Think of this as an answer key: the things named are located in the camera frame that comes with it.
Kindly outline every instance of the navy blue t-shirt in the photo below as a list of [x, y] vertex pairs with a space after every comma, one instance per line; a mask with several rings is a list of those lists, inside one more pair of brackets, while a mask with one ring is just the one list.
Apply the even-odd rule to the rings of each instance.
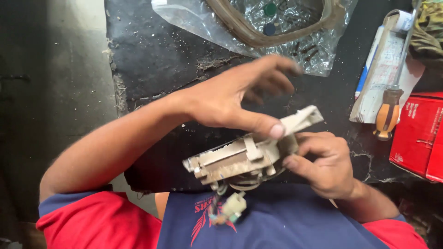
[[240, 219], [221, 226], [208, 216], [212, 196], [170, 193], [157, 249], [388, 249], [308, 185], [265, 183], [247, 191]]

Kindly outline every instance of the rubber gasket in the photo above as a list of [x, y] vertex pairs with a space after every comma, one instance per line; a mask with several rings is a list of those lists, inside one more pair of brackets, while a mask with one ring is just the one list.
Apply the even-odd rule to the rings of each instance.
[[215, 14], [234, 34], [243, 43], [252, 47], [271, 47], [310, 35], [322, 28], [332, 29], [345, 15], [345, 8], [340, 4], [339, 0], [324, 0], [323, 9], [330, 9], [330, 13], [327, 16], [322, 16], [320, 21], [300, 30], [293, 28], [278, 35], [266, 36], [257, 31], [244, 16], [231, 5], [229, 0], [206, 1]]

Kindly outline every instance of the floor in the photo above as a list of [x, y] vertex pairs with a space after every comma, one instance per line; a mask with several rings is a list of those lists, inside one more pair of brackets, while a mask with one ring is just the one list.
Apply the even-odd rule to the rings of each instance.
[[[103, 0], [7, 0], [0, 8], [0, 165], [23, 222], [38, 219], [39, 181], [67, 146], [117, 118]], [[114, 190], [157, 215], [153, 196]]]

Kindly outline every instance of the person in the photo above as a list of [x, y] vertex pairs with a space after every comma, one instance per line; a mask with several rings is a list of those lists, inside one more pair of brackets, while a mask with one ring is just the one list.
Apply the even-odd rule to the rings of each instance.
[[[285, 74], [302, 73], [288, 58], [265, 56], [171, 93], [71, 145], [40, 183], [37, 228], [48, 248], [426, 248], [394, 203], [353, 178], [347, 142], [329, 132], [297, 134], [297, 155], [283, 161], [309, 185], [264, 183], [247, 191], [248, 207], [235, 224], [211, 224], [212, 193], [157, 194], [161, 221], [107, 185], [187, 121], [281, 138], [278, 119], [244, 110], [241, 101], [262, 101], [253, 88], [291, 93]], [[307, 153], [318, 158], [311, 162]]]

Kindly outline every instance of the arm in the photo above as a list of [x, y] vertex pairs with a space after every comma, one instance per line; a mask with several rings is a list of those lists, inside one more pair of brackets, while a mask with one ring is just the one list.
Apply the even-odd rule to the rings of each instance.
[[[284, 166], [309, 180], [318, 195], [333, 199], [341, 212], [360, 223], [400, 215], [389, 198], [353, 177], [346, 140], [330, 132], [300, 133], [297, 140], [301, 141], [298, 155], [285, 158]], [[309, 152], [318, 159], [304, 158]]]
[[284, 73], [298, 75], [302, 70], [290, 59], [266, 56], [172, 93], [100, 127], [54, 161], [40, 183], [40, 201], [56, 193], [93, 190], [108, 184], [148, 148], [186, 121], [280, 138], [284, 128], [278, 119], [243, 110], [240, 103], [243, 97], [261, 101], [250, 91], [253, 87], [273, 94], [293, 91]]

